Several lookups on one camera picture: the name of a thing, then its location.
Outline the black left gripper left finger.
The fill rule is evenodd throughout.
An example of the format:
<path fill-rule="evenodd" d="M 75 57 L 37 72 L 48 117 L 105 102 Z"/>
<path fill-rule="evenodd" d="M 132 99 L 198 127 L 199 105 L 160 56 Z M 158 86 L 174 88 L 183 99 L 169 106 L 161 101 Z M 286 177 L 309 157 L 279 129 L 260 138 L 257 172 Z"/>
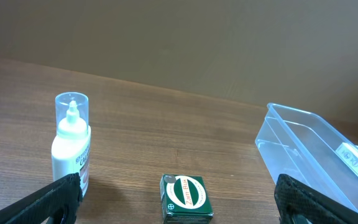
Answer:
<path fill-rule="evenodd" d="M 74 224 L 82 201 L 79 174 L 68 174 L 0 210 L 0 224 Z"/>

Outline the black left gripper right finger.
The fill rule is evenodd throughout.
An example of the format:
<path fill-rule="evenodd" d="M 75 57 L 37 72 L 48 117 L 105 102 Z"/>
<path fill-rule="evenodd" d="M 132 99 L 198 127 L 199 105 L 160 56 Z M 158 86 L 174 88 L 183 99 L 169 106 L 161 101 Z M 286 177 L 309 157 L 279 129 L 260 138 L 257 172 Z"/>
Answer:
<path fill-rule="evenodd" d="M 358 224 L 358 213 L 287 174 L 278 176 L 274 198 L 280 224 Z"/>

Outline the white lotion bottle clear cap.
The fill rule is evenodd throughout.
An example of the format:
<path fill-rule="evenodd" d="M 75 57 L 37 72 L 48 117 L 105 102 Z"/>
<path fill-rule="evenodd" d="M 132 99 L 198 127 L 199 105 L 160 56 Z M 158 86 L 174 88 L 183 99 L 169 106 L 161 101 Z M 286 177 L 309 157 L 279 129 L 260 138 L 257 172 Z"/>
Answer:
<path fill-rule="evenodd" d="M 57 95 L 55 115 L 57 128 L 51 148 L 53 179 L 77 173 L 82 194 L 85 194 L 90 176 L 91 145 L 88 97 L 78 92 Z"/>

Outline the green Zam-Buk box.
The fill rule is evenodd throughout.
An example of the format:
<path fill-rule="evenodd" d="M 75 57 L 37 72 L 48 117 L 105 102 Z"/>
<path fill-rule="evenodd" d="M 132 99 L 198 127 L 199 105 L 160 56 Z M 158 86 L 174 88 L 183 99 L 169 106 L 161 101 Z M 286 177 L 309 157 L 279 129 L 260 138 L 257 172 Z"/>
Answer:
<path fill-rule="evenodd" d="M 214 212 L 201 176 L 163 174 L 163 224 L 209 224 Z"/>

